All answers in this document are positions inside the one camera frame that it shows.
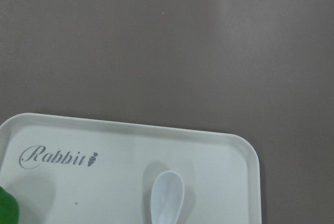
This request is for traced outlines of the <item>white plastic spoon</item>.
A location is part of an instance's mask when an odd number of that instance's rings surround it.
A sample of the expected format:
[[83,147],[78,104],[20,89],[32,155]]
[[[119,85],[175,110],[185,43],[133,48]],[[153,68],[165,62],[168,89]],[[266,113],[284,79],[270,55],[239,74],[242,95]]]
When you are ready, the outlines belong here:
[[185,196],[185,185],[175,171],[164,171],[154,181],[150,195],[152,223],[177,223]]

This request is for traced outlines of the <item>green lime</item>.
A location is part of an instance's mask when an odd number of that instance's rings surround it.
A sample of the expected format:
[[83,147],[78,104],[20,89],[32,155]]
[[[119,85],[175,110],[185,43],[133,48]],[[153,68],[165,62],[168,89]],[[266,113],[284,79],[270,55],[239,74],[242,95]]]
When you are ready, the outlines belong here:
[[16,199],[1,187],[1,224],[18,224],[19,205]]

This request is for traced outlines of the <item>cream rabbit tray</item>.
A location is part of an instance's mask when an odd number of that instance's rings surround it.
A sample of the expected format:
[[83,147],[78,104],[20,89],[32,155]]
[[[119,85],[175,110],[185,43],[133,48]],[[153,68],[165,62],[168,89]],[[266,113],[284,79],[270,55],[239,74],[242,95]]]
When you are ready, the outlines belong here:
[[232,134],[23,113],[1,125],[20,223],[150,223],[156,177],[185,183],[179,223],[261,223],[259,160]]

